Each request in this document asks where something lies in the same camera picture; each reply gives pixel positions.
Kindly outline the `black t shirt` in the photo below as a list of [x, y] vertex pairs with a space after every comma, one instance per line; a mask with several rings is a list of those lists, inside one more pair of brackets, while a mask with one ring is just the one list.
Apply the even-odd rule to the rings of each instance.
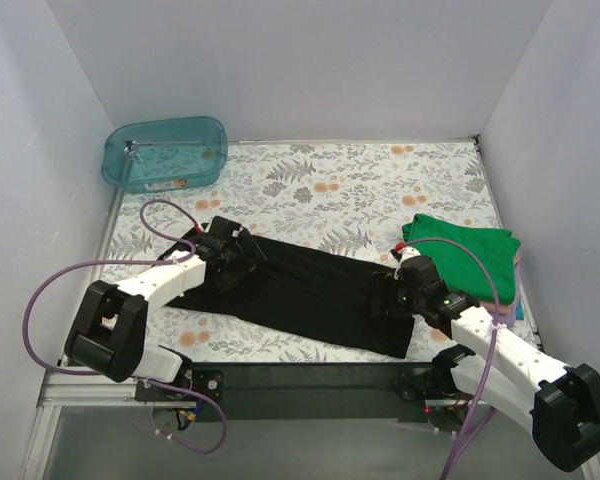
[[221, 293], [203, 285], [169, 303], [187, 311], [234, 316], [281, 332], [393, 358], [406, 356], [414, 319], [397, 302], [398, 289], [374, 288], [393, 278], [384, 265], [262, 236], [264, 266]]

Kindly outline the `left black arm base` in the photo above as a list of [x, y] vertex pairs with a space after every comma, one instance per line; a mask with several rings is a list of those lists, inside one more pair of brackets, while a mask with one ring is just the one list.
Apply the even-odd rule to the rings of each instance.
[[[224, 379], [222, 370], [186, 368], [176, 375], [171, 386], [195, 391], [218, 401], [222, 397]], [[195, 397], [162, 387], [146, 386], [144, 382], [140, 382], [136, 387], [134, 399], [142, 402], [175, 402], [194, 401]]]

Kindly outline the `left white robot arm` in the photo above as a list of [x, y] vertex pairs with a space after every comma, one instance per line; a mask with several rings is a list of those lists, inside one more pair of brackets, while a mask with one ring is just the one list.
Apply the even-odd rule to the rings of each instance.
[[216, 216], [202, 231], [178, 239], [171, 253], [147, 270], [116, 283], [89, 285], [64, 353], [112, 381], [156, 380], [168, 398], [183, 399], [193, 386], [191, 373], [183, 369], [185, 357], [146, 340], [149, 317], [198, 287], [229, 292], [265, 263], [246, 228]]

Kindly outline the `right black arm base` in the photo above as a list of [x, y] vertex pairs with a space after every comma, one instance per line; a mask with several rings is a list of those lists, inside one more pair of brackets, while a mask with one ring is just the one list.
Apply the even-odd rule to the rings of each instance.
[[462, 393], [456, 387], [451, 372], [461, 360], [475, 353], [463, 346], [456, 345], [438, 353], [424, 367], [401, 370], [390, 381], [390, 385], [403, 400], [447, 400], [458, 401]]

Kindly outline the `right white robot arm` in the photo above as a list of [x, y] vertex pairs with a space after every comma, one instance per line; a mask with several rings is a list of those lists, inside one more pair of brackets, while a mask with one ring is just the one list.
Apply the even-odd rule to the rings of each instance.
[[451, 291], [427, 256], [372, 277], [374, 320], [420, 315], [454, 341], [410, 385], [428, 399], [480, 396], [523, 427], [544, 457], [572, 472], [600, 452], [600, 375], [572, 367], [497, 328], [489, 312], [464, 292]]

